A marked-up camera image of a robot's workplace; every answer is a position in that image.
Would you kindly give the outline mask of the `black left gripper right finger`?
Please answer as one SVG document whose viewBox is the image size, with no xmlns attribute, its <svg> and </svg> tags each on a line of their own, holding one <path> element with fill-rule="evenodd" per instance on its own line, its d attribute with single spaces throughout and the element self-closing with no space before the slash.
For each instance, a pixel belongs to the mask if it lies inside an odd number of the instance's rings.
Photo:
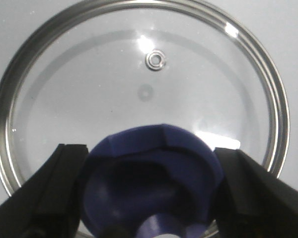
<svg viewBox="0 0 298 238">
<path fill-rule="evenodd" d="M 298 191 L 241 150 L 215 149 L 224 172 L 213 213 L 222 238 L 298 238 Z"/>
</svg>

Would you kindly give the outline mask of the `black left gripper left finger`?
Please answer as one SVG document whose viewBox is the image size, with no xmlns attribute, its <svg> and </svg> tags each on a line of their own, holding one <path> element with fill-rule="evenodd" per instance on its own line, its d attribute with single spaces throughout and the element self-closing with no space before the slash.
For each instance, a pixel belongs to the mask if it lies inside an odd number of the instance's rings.
<svg viewBox="0 0 298 238">
<path fill-rule="evenodd" d="M 87 154 L 86 145 L 58 145 L 0 205 L 0 238 L 74 238 L 80 221 L 77 178 Z"/>
</svg>

